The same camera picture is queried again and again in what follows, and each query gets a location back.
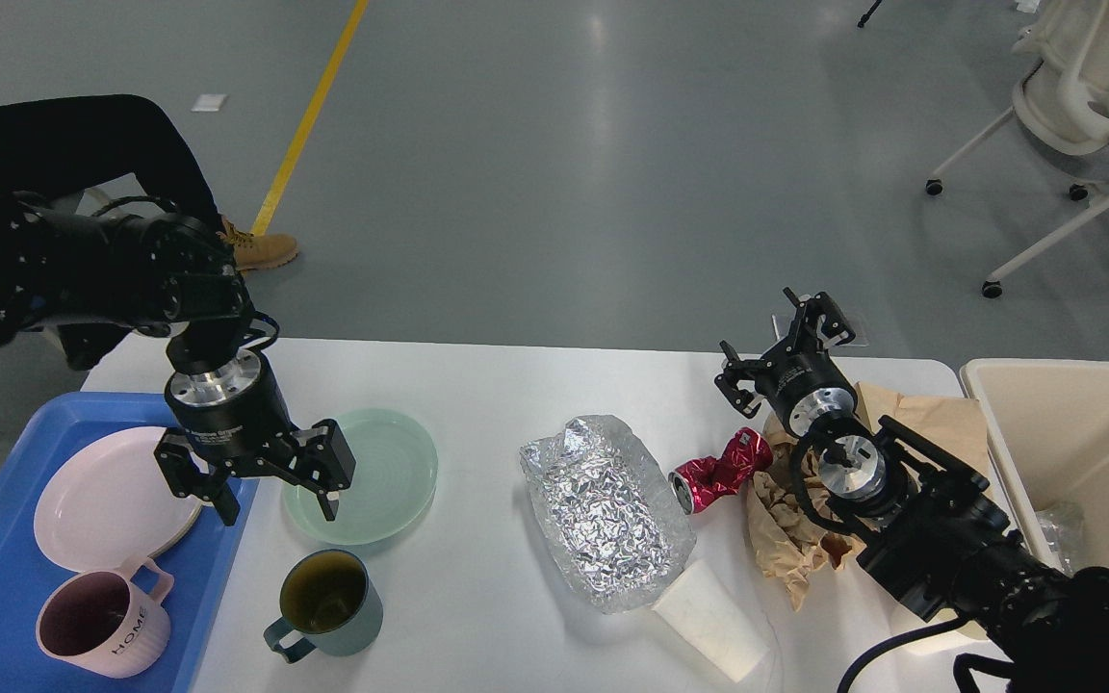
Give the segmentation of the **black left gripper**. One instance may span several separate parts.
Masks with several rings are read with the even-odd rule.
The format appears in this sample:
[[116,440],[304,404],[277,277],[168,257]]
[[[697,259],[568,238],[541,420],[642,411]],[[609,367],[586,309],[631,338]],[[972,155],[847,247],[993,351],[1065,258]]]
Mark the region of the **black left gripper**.
[[[266,355],[242,349],[216,371],[173,373],[166,402],[177,428],[166,428],[153,450],[167,490],[211,505],[224,526],[237,523],[241,505],[230,475],[277,476],[316,497],[334,522],[340,493],[352,486],[356,459],[339,422],[296,429]],[[210,465],[199,470],[194,453]]]

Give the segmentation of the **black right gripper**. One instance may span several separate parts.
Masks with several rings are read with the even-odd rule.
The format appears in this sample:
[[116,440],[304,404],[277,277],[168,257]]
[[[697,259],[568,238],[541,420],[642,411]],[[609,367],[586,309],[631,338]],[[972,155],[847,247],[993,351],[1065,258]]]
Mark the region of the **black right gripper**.
[[795,316],[775,358],[742,358],[720,342],[725,360],[714,378],[718,390],[743,417],[756,417],[767,400],[792,437],[805,437],[820,420],[854,420],[857,393],[832,361],[832,347],[857,342],[857,330],[827,293],[797,295],[783,288]]

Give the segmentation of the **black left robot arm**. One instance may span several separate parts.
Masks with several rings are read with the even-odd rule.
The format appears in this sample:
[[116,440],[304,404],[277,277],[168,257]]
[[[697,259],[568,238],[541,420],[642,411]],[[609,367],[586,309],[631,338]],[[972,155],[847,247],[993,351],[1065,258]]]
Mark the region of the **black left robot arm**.
[[154,449],[179,499],[237,522],[228,479],[304,488],[334,521],[355,456],[338,422],[291,421],[266,349],[279,325],[255,307],[232,251],[166,203],[157,217],[61,214],[0,196],[0,347],[43,327],[119,327],[167,339],[176,425]]

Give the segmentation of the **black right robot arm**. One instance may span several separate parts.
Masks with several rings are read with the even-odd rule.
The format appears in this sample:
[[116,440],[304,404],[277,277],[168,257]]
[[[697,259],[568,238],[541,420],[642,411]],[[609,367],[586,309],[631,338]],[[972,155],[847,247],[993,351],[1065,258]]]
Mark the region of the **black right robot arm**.
[[956,656],[962,692],[976,692],[974,674],[1005,679],[1011,692],[1109,692],[1109,569],[1046,565],[970,465],[891,416],[866,428],[828,354],[855,337],[843,312],[824,293],[787,299],[785,337],[756,359],[722,342],[714,385],[744,417],[770,404],[795,439],[788,481],[805,516],[859,538],[859,565],[924,622],[859,654],[840,692],[874,659],[969,622],[1005,659]]

